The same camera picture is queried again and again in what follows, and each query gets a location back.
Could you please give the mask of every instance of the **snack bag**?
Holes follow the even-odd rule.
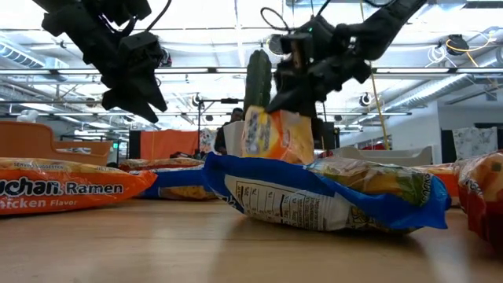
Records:
[[[314,161],[307,170],[360,193],[391,193],[416,206],[426,204],[431,192],[430,174],[392,164],[332,157]]]
[[[154,200],[214,200],[216,195],[204,189],[202,169],[203,165],[152,169],[151,172],[157,175],[157,180],[139,197]]]
[[[246,112],[243,156],[309,164],[314,160],[310,119],[287,111],[267,114],[258,106]]]
[[[192,167],[201,164],[204,164],[201,160],[194,160],[192,158],[185,157],[162,160],[123,160],[119,164],[119,169],[129,172],[160,168]]]
[[[424,173],[433,174],[443,182],[447,188],[447,192],[452,200],[451,205],[458,207],[459,204],[459,187],[457,185],[457,177],[454,174],[453,164],[439,164],[413,167]]]
[[[503,252],[503,153],[458,160],[453,167],[468,228]]]
[[[337,168],[338,160],[324,164]],[[354,166],[354,171],[367,172],[360,177],[338,178],[331,173],[353,189],[318,174],[322,164],[314,170],[316,164],[302,166],[210,153],[203,178],[206,189],[218,198],[245,215],[267,222],[320,231],[349,228],[408,233],[423,226],[447,228],[445,213],[450,198],[438,178],[377,165],[363,163],[361,170]],[[376,173],[367,176],[368,172]]]
[[[156,180],[70,161],[0,158],[0,215],[99,207],[134,197]]]

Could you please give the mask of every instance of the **wooden table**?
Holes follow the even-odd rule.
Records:
[[[0,282],[502,283],[502,262],[465,215],[452,210],[448,222],[408,237],[317,233],[218,201],[131,200],[0,219]]]

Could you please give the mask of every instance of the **ceiling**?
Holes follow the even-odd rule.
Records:
[[[320,6],[315,2],[314,11]],[[136,30],[146,28],[153,18],[157,16],[166,4],[165,0],[150,0],[152,15],[137,23]],[[461,34],[469,41],[470,48],[484,46],[472,52],[477,58],[480,54],[501,45],[503,32],[501,26],[500,9],[463,9],[467,1],[453,0],[441,6],[425,6],[415,15],[399,35],[396,37],[387,52],[376,62],[377,67],[442,67],[444,64],[462,65],[469,63],[466,56],[443,56],[442,60],[435,62],[432,50],[439,41],[445,41],[447,35]],[[57,58],[67,64],[69,68],[92,68],[82,61],[82,53],[66,36],[53,37],[40,28],[44,11],[31,0],[0,0],[0,39],[13,44],[40,60],[48,57]],[[281,57],[272,54],[267,48],[267,39],[276,32],[268,28],[259,14],[263,6],[269,6],[283,13],[286,22],[291,26],[299,26],[307,21],[312,14],[310,6],[286,6],[282,0],[185,0],[173,1],[167,13],[162,17],[152,32],[159,36],[161,44],[168,49],[173,61],[172,67],[246,67],[248,58],[253,51],[263,48],[270,55],[271,61],[276,64]],[[364,5],[365,17],[375,11]],[[334,2],[328,5],[323,12],[324,17],[331,24],[358,23],[362,21],[360,5],[354,3]],[[281,25],[279,20],[274,20],[274,15],[268,15],[273,24]],[[488,29],[493,27],[495,33],[489,35]],[[12,61],[0,58],[1,68],[22,68],[23,66]],[[16,90],[22,94],[32,96],[34,99],[52,100],[56,97],[62,100],[83,100],[93,98],[101,100],[101,94],[107,88],[99,83],[99,75],[74,75],[66,83],[40,78],[33,75],[16,75],[3,77],[8,79],[6,85],[17,82]],[[176,115],[180,113],[195,113],[196,107],[192,104],[195,94],[206,99],[219,99],[225,97],[244,97],[243,75],[163,75],[160,89],[168,102],[168,112],[173,116],[161,116],[158,128],[171,128],[181,130],[194,130],[197,128],[197,116]],[[388,97],[387,90],[405,85],[417,86],[424,80],[415,79],[377,79],[376,91],[383,94],[381,99],[386,103],[396,99],[397,95]],[[474,92],[488,83],[473,86],[465,93]],[[325,103],[327,112],[354,112],[361,111],[358,99],[364,93],[372,93],[373,84],[369,79],[363,84],[354,80],[343,85],[343,90],[328,96]],[[0,97],[5,100],[13,99],[7,92],[0,92]],[[56,105],[58,111],[67,109],[69,112],[104,112],[100,105],[87,107],[85,105]],[[201,119],[203,127],[216,128],[226,122],[229,117],[225,113],[232,108],[242,105],[213,104],[205,109],[207,114],[213,115],[212,121]],[[14,110],[4,108],[6,111],[17,111],[26,108],[23,105],[15,106]],[[100,122],[110,123],[114,127],[127,129],[138,124],[140,127],[151,127],[143,119],[134,117],[134,121],[127,121],[119,117],[101,118]],[[350,123],[350,116],[345,116],[340,123]],[[66,123],[79,125],[79,121],[89,122],[75,116],[73,121],[67,119]]]

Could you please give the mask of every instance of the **blue snack bag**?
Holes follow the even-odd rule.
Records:
[[[138,197],[151,200],[213,200],[216,196],[204,189],[203,165],[195,167],[152,169],[156,181]]]
[[[342,159],[322,162],[333,166],[340,161]],[[280,160],[215,154],[207,157],[203,179],[206,190],[241,213],[267,222],[322,231],[350,228],[408,233],[424,226],[447,228],[445,211],[450,206],[450,198],[438,178],[410,168],[354,161],[366,163],[366,172],[374,172],[376,167],[381,170],[379,175],[370,175],[372,178],[389,177],[400,168],[397,186],[417,189],[417,198],[407,201],[411,192],[406,197],[398,193],[363,193],[323,176],[316,164],[303,166]],[[414,178],[404,177],[403,172]],[[365,184],[369,181],[369,175],[361,178]]]

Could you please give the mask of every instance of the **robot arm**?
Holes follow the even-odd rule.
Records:
[[[33,1],[47,12],[42,27],[54,36],[66,33],[83,52],[84,62],[101,73],[101,81],[110,89],[103,94],[105,109],[119,107],[152,123],[158,121],[149,104],[167,109],[154,76],[163,51],[148,31],[130,35],[136,21],[152,12],[146,0]],[[110,25],[128,21],[122,31]]]
[[[360,24],[333,27],[321,15],[281,38],[289,59],[277,66],[277,95],[266,111],[280,109],[317,119],[315,102],[341,91],[349,79],[364,83],[371,75],[365,61],[379,59],[407,20],[427,0],[391,0]]]

